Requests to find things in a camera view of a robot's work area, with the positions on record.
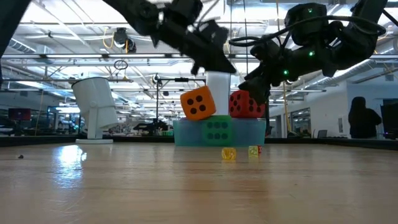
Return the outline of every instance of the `white cylinder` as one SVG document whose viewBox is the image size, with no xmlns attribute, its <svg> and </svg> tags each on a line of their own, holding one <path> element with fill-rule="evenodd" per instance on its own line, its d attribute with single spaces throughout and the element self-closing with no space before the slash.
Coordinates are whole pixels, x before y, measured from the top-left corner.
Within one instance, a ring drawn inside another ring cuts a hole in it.
<svg viewBox="0 0 398 224">
<path fill-rule="evenodd" d="M 72 85 L 77 106 L 88 126 L 90 122 L 90 105 L 96 105 L 97 128 L 109 129 L 118 123 L 112 92 L 106 78 L 86 78 Z"/>
<path fill-rule="evenodd" d="M 229 88 L 231 74 L 223 72 L 208 72 L 206 84 L 213 96 L 216 110 L 215 115 L 228 115 Z"/>
</svg>

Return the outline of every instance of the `table surface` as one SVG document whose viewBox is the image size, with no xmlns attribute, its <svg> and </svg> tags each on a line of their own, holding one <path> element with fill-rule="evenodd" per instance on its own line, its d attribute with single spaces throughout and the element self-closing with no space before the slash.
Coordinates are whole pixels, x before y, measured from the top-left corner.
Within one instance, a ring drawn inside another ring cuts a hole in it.
<svg viewBox="0 0 398 224">
<path fill-rule="evenodd" d="M 229 162 L 173 144 L 1 148 L 1 223 L 398 223 L 398 152 L 237 150 Z"/>
</svg>

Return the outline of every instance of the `red screen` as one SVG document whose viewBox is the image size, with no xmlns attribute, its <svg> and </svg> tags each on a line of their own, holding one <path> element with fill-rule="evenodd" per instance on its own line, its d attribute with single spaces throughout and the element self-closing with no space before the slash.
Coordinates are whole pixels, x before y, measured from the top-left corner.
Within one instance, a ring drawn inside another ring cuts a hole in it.
<svg viewBox="0 0 398 224">
<path fill-rule="evenodd" d="M 30 121 L 30 109 L 10 108 L 8 118 L 14 121 Z"/>
</svg>

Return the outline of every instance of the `white object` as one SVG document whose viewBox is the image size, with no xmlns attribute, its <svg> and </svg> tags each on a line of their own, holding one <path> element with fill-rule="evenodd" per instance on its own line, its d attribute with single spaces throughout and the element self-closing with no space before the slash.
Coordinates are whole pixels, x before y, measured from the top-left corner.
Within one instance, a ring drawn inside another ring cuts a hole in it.
<svg viewBox="0 0 398 224">
<path fill-rule="evenodd" d="M 231 74 L 207 72 L 206 85 L 209 87 L 216 105 L 215 115 L 228 115 L 228 99 Z"/>
<path fill-rule="evenodd" d="M 112 139 L 102 139 L 103 130 L 118 124 L 114 100 L 105 78 L 94 77 L 72 85 L 76 103 L 88 127 L 87 139 L 77 139 L 80 144 L 107 144 Z"/>
</svg>

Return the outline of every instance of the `person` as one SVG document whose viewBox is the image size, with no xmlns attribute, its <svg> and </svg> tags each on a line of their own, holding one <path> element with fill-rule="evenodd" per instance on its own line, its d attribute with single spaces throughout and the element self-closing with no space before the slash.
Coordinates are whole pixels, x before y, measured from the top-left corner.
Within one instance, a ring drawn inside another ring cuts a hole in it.
<svg viewBox="0 0 398 224">
<path fill-rule="evenodd" d="M 381 118 L 374 110 L 366 108 L 365 98 L 357 96 L 351 102 L 348 122 L 351 138 L 376 139 L 376 126 L 381 124 Z"/>
</svg>

